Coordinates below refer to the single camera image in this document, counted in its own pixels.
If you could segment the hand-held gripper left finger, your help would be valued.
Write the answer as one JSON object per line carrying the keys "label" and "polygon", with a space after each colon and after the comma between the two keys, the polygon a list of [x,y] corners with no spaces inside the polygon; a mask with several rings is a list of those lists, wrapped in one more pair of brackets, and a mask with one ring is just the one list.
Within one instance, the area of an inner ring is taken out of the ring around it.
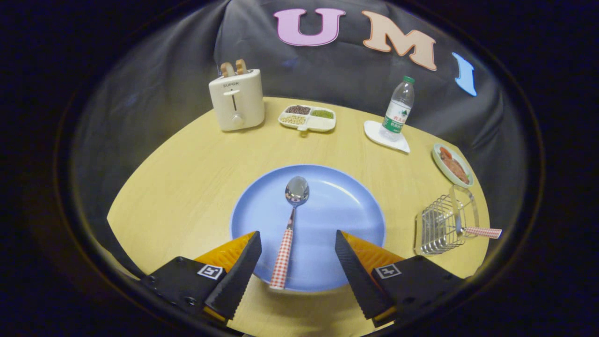
{"label": "hand-held gripper left finger", "polygon": [[195,259],[177,256],[140,282],[183,312],[226,325],[234,318],[262,251],[260,232],[250,232]]}

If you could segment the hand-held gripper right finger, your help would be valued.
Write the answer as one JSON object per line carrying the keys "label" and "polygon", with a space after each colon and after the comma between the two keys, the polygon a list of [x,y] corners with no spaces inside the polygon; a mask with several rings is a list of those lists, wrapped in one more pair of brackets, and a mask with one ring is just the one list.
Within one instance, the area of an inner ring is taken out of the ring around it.
{"label": "hand-held gripper right finger", "polygon": [[335,252],[363,315],[377,328],[430,315],[466,282],[428,258],[404,258],[342,230]]}

